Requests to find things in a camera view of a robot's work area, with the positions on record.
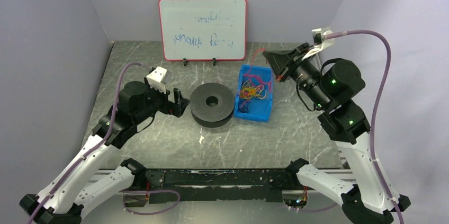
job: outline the black spool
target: black spool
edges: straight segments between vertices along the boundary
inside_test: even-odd
[[[190,111],[201,126],[217,128],[225,125],[234,114],[234,95],[219,83],[197,87],[190,96]]]

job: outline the red wire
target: red wire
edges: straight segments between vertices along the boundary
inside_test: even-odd
[[[150,190],[150,182],[147,181],[147,191],[149,191],[149,190]],[[146,194],[146,195],[145,195],[145,198],[146,198],[146,199],[149,199],[149,198],[150,198],[150,195],[149,195],[149,194]]]
[[[269,82],[264,82],[262,80],[262,77],[260,77],[260,75],[254,75],[254,74],[249,73],[251,71],[251,69],[253,68],[254,58],[256,57],[256,54],[261,51],[263,52],[263,51],[265,51],[265,49],[259,48],[256,50],[256,52],[254,52],[253,57],[251,59],[251,64],[249,65],[249,70],[246,73],[244,73],[243,75],[248,78],[255,78],[259,82],[260,85],[267,85],[269,92],[271,92],[272,91],[271,80]]]

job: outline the spool hole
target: spool hole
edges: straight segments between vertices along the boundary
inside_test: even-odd
[[[210,96],[206,99],[206,104],[208,106],[216,106],[218,104],[218,99],[215,96]]]

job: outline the blue plastic bin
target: blue plastic bin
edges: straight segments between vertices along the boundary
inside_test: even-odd
[[[244,76],[243,74],[247,73],[249,70],[249,65],[243,64],[240,69],[240,75],[239,75],[239,83],[238,83],[238,92],[236,95],[236,103],[234,107],[234,116],[237,118],[250,120],[250,121],[256,121],[256,122],[268,122],[270,120],[270,114],[271,114],[271,108],[273,107],[273,91],[270,93],[268,90],[268,87],[264,87],[264,91],[262,92],[262,95],[265,94],[265,91],[268,93],[268,98],[265,98],[263,100],[256,100],[251,99],[248,103],[248,113],[241,113],[239,112],[239,104],[241,105],[242,102],[245,100],[240,101],[240,90],[241,85],[243,82],[245,82],[248,77]],[[273,88],[273,73],[271,72],[270,68],[264,68],[264,67],[251,67],[250,74],[254,75],[260,75],[262,78],[262,81],[264,82],[272,82],[272,88]]]

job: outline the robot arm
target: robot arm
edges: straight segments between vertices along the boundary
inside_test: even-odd
[[[132,81],[124,86],[118,94],[118,104],[100,119],[86,144],[61,174],[37,195],[28,194],[20,201],[20,206],[32,217],[29,223],[32,220],[39,224],[80,223],[82,217],[113,194],[145,180],[146,168],[129,159],[109,177],[83,189],[101,165],[137,133],[138,124],[154,118],[157,112],[176,117],[184,113],[190,101],[176,88],[175,102],[168,100],[170,91],[165,87],[168,77],[166,69],[152,68],[144,83]]]
[[[324,63],[323,68],[334,64],[325,74],[322,74],[323,68],[321,71],[315,68],[309,59],[331,46],[334,40],[326,39],[326,36],[333,35],[328,29],[315,29],[312,33],[313,46],[304,43],[290,53],[265,51],[263,55],[277,81],[292,78],[297,90],[304,91],[313,101],[314,110],[324,111],[318,120],[346,157],[357,184],[331,177],[303,159],[293,162],[288,169],[296,173],[301,185],[314,188],[342,206],[353,223],[392,223],[391,212],[396,211],[395,204],[404,211],[410,201],[392,187],[380,161],[371,159],[371,156],[376,156],[371,154],[371,128],[362,109],[351,99],[365,87],[365,82],[355,64],[345,59]],[[382,179],[389,191],[383,186]]]

